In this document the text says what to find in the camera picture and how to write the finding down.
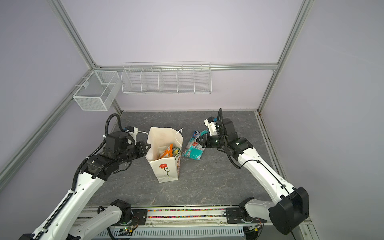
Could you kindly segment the teal snack packet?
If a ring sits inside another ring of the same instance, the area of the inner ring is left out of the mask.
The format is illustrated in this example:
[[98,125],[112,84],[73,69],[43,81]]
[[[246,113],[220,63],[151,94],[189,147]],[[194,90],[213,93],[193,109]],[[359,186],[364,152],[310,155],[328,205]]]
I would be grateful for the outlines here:
[[[200,133],[200,135],[204,135],[204,134],[207,134],[209,133],[208,129],[202,131]],[[186,146],[186,149],[184,150],[182,156],[183,157],[186,157],[186,158],[190,158],[190,159],[193,159],[193,160],[200,160],[203,153],[204,153],[205,149],[202,148],[197,142],[196,142],[196,138],[193,139],[191,137],[190,141],[188,142],[187,146]]]

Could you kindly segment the orange snack packet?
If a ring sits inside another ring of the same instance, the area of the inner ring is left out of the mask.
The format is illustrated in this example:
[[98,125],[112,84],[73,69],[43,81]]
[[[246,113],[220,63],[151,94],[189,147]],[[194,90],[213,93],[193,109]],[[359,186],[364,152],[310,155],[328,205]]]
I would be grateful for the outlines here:
[[172,158],[172,148],[173,148],[173,144],[170,144],[169,146],[167,146],[165,150],[159,154],[159,159]]

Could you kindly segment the white flower paper bag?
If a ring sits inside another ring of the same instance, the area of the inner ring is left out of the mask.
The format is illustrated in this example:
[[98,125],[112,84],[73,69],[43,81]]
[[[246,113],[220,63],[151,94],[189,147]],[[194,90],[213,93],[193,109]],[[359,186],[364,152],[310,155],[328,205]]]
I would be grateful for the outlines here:
[[152,127],[147,143],[151,145],[146,155],[159,183],[177,181],[179,179],[183,130]]

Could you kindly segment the green snack packet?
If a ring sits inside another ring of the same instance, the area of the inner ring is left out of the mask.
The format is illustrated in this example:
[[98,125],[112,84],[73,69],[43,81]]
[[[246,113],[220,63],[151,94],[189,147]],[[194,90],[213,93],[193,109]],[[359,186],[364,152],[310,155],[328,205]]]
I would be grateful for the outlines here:
[[172,148],[172,157],[173,157],[173,158],[176,158],[177,155],[179,154],[179,152],[180,152],[180,148],[173,147],[173,148]]

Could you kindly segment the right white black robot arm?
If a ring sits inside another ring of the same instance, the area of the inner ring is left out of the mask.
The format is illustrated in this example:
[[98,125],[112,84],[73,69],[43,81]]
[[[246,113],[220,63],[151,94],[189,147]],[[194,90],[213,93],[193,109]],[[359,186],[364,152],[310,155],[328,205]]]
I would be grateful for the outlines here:
[[209,132],[197,138],[203,148],[217,149],[229,158],[237,169],[247,169],[270,196],[270,201],[247,198],[240,203],[245,222],[262,219],[271,222],[284,235],[309,217],[309,194],[281,177],[246,138],[240,138],[230,119],[209,117],[205,120]]

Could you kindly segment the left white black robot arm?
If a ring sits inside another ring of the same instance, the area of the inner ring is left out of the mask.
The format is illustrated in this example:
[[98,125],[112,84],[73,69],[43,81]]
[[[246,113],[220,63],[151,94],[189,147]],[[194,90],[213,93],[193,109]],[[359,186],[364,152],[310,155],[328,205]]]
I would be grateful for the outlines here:
[[126,226],[134,218],[131,205],[122,200],[113,201],[106,209],[84,225],[73,225],[95,192],[111,175],[120,173],[121,165],[128,170],[132,162],[144,157],[150,144],[133,137],[133,127],[122,127],[119,114],[111,114],[105,124],[102,143],[86,157],[75,171],[66,196],[49,217],[32,233],[21,235],[22,240],[91,240],[114,224]]

